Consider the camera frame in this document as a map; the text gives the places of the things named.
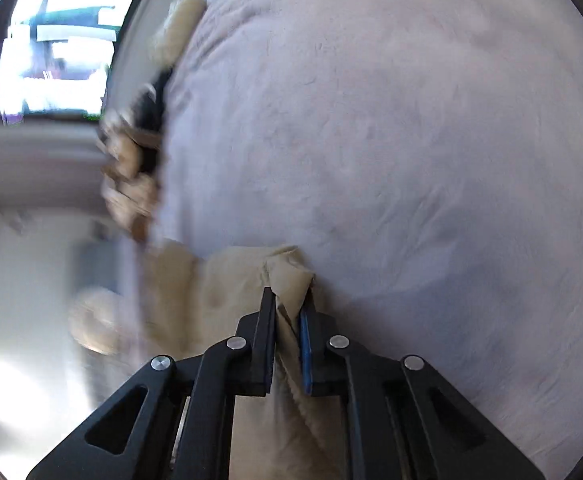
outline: black object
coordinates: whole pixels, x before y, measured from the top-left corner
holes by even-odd
[[[276,297],[265,288],[260,311],[241,318],[238,337],[202,356],[155,358],[27,479],[226,480],[235,396],[270,391],[275,311]],[[306,392],[343,401],[350,479],[543,479],[436,370],[417,356],[399,362],[371,354],[338,334],[334,319],[316,312],[311,291],[300,314],[300,339]]]

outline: beige cloth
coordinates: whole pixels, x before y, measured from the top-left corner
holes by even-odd
[[[230,478],[343,478],[339,402],[302,391],[297,317],[313,273],[303,267],[299,251],[229,248],[203,261],[170,242],[149,263],[153,340],[157,350],[177,359],[234,335],[240,317],[260,308],[264,287],[276,294],[272,392],[236,399]]]

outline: window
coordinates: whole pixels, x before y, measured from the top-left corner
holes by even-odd
[[[13,1],[0,24],[0,116],[99,117],[133,0]]]

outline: bright window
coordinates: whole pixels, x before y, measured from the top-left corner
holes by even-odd
[[[98,116],[132,0],[17,0],[0,56],[0,112]]]

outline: silver screw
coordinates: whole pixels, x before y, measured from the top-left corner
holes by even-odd
[[[404,363],[405,368],[414,371],[422,370],[425,367],[425,361],[423,361],[423,359],[417,355],[408,355],[405,357]]]
[[[171,366],[171,359],[166,355],[159,355],[152,359],[152,368],[155,370],[167,370]]]
[[[228,346],[228,348],[231,348],[232,350],[240,350],[241,348],[245,348],[245,345],[247,343],[248,342],[245,341],[245,338],[241,337],[239,335],[235,335],[235,336],[227,339],[227,346]]]
[[[332,335],[329,338],[329,344],[334,348],[347,348],[349,346],[349,339],[344,335]]]

